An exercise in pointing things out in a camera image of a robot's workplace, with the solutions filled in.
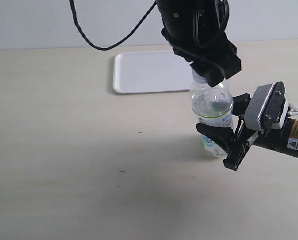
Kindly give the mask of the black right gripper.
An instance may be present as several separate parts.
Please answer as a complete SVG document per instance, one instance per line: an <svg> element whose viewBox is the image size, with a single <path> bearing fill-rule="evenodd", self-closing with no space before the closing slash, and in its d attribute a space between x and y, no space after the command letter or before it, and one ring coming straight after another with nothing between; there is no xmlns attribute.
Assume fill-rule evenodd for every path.
<svg viewBox="0 0 298 240"><path fill-rule="evenodd" d="M250 101L251 95L248 93L233 97L233 115L244 115ZM247 128L243 117L239 117L234 133L231 127L214 127L202 123L198 123L196 129L202 135L207 153L216 158L227 157L223 161L224 166L235 172L259 137L258 131Z"/></svg>

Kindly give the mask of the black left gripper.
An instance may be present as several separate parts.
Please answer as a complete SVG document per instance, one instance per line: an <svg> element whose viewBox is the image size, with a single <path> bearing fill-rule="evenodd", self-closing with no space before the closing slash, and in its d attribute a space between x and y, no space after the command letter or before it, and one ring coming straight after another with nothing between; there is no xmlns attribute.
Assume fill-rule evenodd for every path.
<svg viewBox="0 0 298 240"><path fill-rule="evenodd" d="M241 59L237 55L237 47L228 40L225 33L209 46L197 45L192 40L176 41L166 28L161 33L174 53L191 63L193 71L201 77L207 76L210 87L215 87L224 79L228 80L241 72Z"/></svg>

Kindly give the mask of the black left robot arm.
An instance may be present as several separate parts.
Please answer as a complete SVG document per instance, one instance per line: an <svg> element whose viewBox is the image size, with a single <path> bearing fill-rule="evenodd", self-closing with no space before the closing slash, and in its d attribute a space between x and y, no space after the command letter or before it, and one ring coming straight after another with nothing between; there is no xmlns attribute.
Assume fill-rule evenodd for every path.
<svg viewBox="0 0 298 240"><path fill-rule="evenodd" d="M228 39L226 0L158 0L163 29L175 55L215 87L242 70L237 47Z"/></svg>

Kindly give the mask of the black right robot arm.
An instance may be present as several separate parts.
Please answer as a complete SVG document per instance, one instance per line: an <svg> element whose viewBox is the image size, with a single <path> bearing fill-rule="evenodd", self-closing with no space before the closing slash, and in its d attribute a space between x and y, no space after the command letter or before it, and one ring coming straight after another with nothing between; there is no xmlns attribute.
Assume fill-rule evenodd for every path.
<svg viewBox="0 0 298 240"><path fill-rule="evenodd" d="M202 123L196 125L197 131L215 141L227 153L223 163L232 171L238 170L252 146L298 158L298 120L291 118L293 113L298 114L298 110L284 99L278 105L277 127L272 125L267 133L262 133L250 130L245 125L245 112L250 109L252 100L247 93L233 98L233 114L239 117L236 131Z"/></svg>

